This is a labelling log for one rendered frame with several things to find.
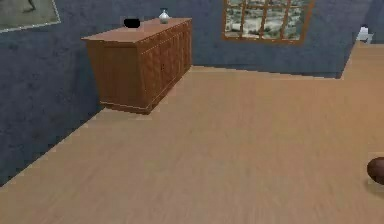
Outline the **brown wooden sideboard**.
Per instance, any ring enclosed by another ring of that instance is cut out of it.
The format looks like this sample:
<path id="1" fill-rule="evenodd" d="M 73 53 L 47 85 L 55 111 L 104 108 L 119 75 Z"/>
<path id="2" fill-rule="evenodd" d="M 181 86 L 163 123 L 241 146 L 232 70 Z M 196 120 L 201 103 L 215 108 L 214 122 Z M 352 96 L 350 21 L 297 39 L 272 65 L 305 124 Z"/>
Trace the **brown wooden sideboard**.
<path id="1" fill-rule="evenodd" d="M 144 21 L 83 39 L 102 106 L 149 114 L 192 65 L 192 20 Z"/>

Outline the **framed wall picture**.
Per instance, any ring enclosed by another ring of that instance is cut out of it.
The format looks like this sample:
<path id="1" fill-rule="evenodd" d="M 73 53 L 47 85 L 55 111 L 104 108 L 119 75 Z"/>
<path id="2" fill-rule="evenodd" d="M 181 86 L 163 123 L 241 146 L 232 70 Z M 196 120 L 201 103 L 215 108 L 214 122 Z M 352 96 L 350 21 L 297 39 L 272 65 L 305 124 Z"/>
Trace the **framed wall picture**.
<path id="1" fill-rule="evenodd" d="M 55 0 L 0 0 L 0 33 L 60 22 Z"/>

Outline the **white object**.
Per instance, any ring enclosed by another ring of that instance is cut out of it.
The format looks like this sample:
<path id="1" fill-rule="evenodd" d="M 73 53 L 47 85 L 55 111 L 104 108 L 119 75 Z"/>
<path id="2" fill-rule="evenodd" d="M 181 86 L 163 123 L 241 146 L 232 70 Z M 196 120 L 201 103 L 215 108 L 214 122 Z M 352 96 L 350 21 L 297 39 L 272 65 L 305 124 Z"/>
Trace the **white object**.
<path id="1" fill-rule="evenodd" d="M 369 33 L 369 28 L 366 26 L 362 26 L 359 30 L 356 40 L 370 44 L 372 41 L 372 38 L 373 38 L 373 35 Z"/>

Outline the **black bowl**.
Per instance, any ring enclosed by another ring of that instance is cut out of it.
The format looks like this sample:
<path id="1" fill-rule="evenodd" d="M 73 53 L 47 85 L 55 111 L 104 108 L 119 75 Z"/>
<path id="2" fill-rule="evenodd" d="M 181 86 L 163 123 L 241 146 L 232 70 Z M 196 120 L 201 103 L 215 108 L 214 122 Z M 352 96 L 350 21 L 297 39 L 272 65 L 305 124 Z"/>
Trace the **black bowl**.
<path id="1" fill-rule="evenodd" d="M 123 23 L 126 28 L 139 28 L 141 21 L 138 18 L 126 18 Z"/>

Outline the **brown ball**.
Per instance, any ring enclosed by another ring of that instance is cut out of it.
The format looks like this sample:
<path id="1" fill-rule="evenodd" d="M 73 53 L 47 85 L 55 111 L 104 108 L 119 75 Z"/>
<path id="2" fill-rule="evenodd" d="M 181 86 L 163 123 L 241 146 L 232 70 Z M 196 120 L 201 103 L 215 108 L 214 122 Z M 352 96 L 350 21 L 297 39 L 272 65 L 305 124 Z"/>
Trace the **brown ball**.
<path id="1" fill-rule="evenodd" d="M 372 159 L 367 164 L 367 174 L 374 182 L 384 185 L 384 157 Z"/>

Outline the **brown framed window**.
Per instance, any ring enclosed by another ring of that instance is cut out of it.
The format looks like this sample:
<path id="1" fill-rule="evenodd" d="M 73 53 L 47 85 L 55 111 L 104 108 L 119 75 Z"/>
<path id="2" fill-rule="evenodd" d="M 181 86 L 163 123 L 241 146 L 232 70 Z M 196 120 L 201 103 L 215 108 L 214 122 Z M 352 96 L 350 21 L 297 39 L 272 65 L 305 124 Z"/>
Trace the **brown framed window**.
<path id="1" fill-rule="evenodd" d="M 222 38 L 302 44 L 315 0 L 223 0 Z"/>

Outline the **white glass vase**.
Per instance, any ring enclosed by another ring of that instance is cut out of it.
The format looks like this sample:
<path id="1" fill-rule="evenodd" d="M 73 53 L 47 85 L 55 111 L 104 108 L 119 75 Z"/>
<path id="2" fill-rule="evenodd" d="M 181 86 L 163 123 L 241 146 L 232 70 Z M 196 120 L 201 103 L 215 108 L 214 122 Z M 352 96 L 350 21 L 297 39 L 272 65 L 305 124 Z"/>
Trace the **white glass vase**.
<path id="1" fill-rule="evenodd" d="M 161 11 L 162 11 L 162 13 L 159 15 L 160 23 L 161 24 L 167 24 L 169 19 L 170 19 L 170 16 L 167 13 L 167 9 L 162 8 Z"/>

